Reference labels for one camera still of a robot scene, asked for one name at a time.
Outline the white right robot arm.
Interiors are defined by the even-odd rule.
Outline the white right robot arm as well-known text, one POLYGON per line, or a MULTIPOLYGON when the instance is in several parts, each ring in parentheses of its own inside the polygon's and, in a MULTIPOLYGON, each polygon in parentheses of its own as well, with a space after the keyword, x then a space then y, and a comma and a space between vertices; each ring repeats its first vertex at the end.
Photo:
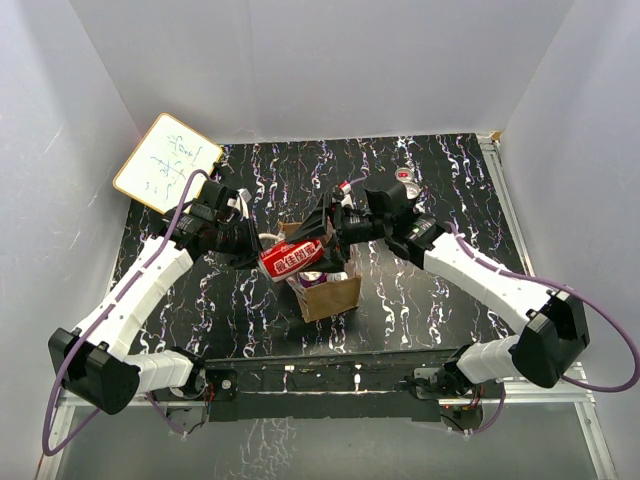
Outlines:
POLYGON ((460 347, 429 377, 409 380, 410 388, 466 397, 482 383, 506 377, 554 387, 590 342, 582 301, 560 287, 518 278, 473 249, 453 227, 418 211, 414 183, 374 176, 365 179, 364 191, 364 209, 351 206, 348 186, 324 194, 286 242, 322 241, 325 252, 313 270, 338 272, 352 245, 381 240, 400 259, 483 303, 512 332, 501 340, 460 347))

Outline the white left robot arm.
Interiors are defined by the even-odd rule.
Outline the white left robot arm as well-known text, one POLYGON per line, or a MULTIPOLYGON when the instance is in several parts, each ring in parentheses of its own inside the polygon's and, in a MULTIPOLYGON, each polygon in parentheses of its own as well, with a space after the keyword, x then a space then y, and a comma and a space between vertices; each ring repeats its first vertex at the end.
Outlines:
POLYGON ((72 331, 57 329, 48 349, 60 387, 113 415, 139 395, 165 388, 186 399, 206 387, 204 364, 184 349, 136 354, 138 332, 173 284, 209 252, 252 267, 261 244, 246 189, 208 180, 188 211, 173 208, 163 233, 148 238, 137 260, 98 307, 72 331))

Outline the red coke can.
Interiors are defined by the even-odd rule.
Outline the red coke can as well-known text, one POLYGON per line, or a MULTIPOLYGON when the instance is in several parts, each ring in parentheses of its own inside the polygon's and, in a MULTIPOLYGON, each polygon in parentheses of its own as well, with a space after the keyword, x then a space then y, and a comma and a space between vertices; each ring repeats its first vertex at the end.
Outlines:
POLYGON ((323 254, 324 247, 318 239, 280 241, 259 254, 258 266, 272 281, 280 282, 317 262, 323 254))

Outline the red-tab soda can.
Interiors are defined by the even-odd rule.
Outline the red-tab soda can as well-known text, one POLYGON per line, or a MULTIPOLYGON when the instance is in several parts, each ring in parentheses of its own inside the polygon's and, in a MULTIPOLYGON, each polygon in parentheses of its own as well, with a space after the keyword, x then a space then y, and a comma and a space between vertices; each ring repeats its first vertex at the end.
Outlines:
POLYGON ((395 172, 395 177, 398 181, 401 182, 413 182, 415 180, 415 175, 413 171, 406 167, 398 168, 395 172))

